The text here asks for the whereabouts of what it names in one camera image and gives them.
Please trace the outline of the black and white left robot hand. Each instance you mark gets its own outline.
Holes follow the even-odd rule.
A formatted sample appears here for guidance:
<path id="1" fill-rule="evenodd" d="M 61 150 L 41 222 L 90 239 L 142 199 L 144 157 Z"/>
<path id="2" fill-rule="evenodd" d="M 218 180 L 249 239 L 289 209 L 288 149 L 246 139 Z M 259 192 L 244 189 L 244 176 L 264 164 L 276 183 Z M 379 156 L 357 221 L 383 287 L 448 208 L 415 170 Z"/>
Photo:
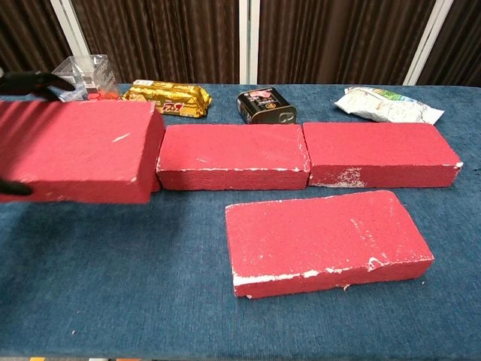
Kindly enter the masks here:
<path id="1" fill-rule="evenodd" d="M 48 102 L 57 102 L 59 97 L 52 88 L 67 92 L 75 91 L 75 86 L 67 80 L 42 71 L 5 72 L 1 69 L 2 96 L 34 95 Z M 9 196 L 30 196 L 33 190 L 18 181 L 1 179 L 1 194 Z"/>

